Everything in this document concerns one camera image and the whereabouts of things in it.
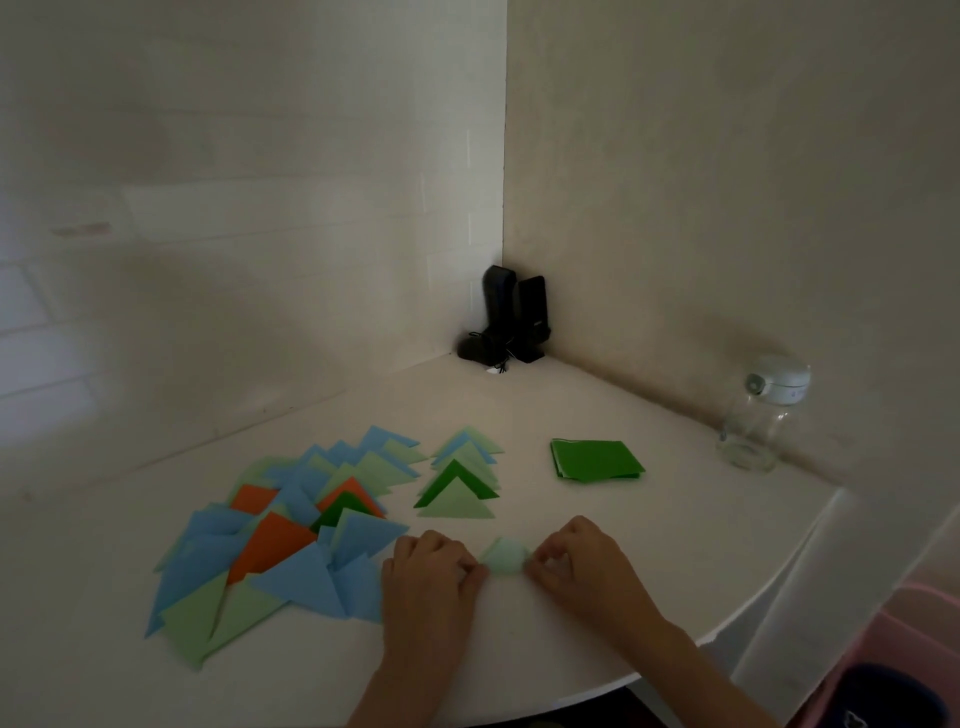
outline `orange paper triangle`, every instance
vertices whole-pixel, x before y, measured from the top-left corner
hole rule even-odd
[[[272,569],[316,540],[317,534],[309,528],[287,521],[277,513],[268,513],[230,567],[227,584],[235,584],[248,573]]]
[[[270,505],[279,491],[273,488],[262,488],[259,485],[241,485],[237,495],[233,497],[230,508],[234,511],[243,511],[252,516],[259,516],[263,509]]]
[[[347,478],[334,490],[330,491],[323,500],[317,503],[317,507],[320,508],[321,513],[333,505],[333,501],[336,500],[337,496],[341,493],[353,493],[370,509],[371,514],[377,516],[379,519],[386,518],[386,516],[383,515],[383,511],[381,511],[380,507],[376,504],[376,501],[364,490],[364,487],[360,485],[355,477]]]

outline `table surface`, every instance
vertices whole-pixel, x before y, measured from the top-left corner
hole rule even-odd
[[[2,722],[344,724],[380,659],[379,625],[287,607],[200,672],[143,631],[158,581],[151,569],[191,511],[222,500],[261,455],[355,443],[373,424],[429,451],[476,425],[507,450],[494,466],[494,520],[422,519],[413,504],[424,478],[394,488],[383,503],[411,534],[436,528],[474,553],[501,535],[534,547],[583,514],[617,539],[665,615],[700,643],[776,576],[833,493],[794,468],[739,471],[717,457],[711,430],[558,361],[495,376],[444,356],[5,519]],[[554,437],[623,440],[647,473],[590,486],[559,480]],[[428,463],[414,467],[431,473]],[[525,577],[494,577],[438,724],[532,715],[635,677]]]

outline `white lid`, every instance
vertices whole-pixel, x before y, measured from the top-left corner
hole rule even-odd
[[[806,396],[810,368],[779,354],[760,357],[744,382],[747,391],[772,404],[796,404]]]

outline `left hand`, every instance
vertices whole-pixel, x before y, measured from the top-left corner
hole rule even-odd
[[[381,670],[415,675],[442,699],[464,659],[477,595],[489,574],[463,544],[437,531],[397,539],[394,557],[383,563]]]

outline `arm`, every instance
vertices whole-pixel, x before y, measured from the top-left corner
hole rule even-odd
[[[396,540],[381,575],[383,662],[347,728],[429,725],[464,659],[489,573],[463,544],[436,531]]]
[[[565,557],[566,572],[548,563]],[[578,516],[551,535],[526,571],[648,680],[686,728],[776,728],[660,614],[616,541],[593,522]]]

